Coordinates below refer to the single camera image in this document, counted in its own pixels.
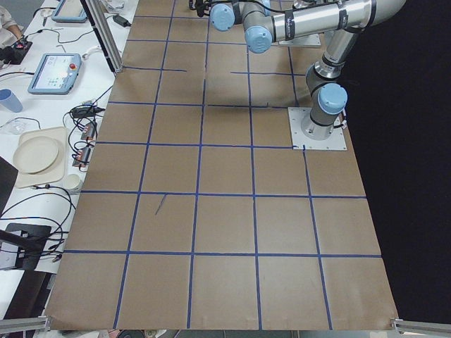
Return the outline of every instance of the metal pole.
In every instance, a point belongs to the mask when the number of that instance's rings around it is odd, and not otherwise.
[[[412,332],[430,334],[433,336],[451,337],[451,325],[423,322],[409,322],[407,320],[393,319],[392,326],[399,333]]]
[[[80,0],[85,10],[85,13],[91,23],[97,40],[99,40],[100,47],[104,52],[106,62],[110,67],[111,72],[121,73],[123,71],[123,64],[118,47],[114,42],[105,15],[101,9],[101,4],[98,0]]]
[[[50,328],[50,317],[0,320],[0,334]]]

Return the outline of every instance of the metal base plate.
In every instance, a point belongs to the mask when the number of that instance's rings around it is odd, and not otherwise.
[[[280,46],[288,46],[288,47],[321,47],[321,40],[319,39],[318,34],[307,35],[305,37],[297,37],[293,40],[288,41],[280,41]]]
[[[289,107],[288,116],[290,117],[291,140],[293,149],[303,150],[347,150],[343,129],[334,129],[332,135],[324,141],[316,141],[308,138],[301,130],[301,121],[307,114],[310,114],[309,107]]]

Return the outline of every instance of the electronic device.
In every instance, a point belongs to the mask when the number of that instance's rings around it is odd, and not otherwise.
[[[82,65],[79,54],[44,54],[28,87],[31,94],[67,94]]]
[[[83,23],[87,15],[80,0],[61,0],[51,19],[58,23]]]
[[[26,41],[24,44],[17,43],[0,49],[0,60],[4,64],[20,65],[32,44],[32,42]]]

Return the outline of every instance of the beige plate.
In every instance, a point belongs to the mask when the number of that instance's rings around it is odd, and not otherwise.
[[[58,156],[58,142],[38,136],[23,142],[13,156],[14,166],[22,173],[33,174],[47,169]]]

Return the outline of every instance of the black background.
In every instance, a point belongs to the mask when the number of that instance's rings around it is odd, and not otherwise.
[[[361,35],[342,76],[357,160],[404,320],[451,323],[450,28],[451,1],[407,0],[395,17]]]

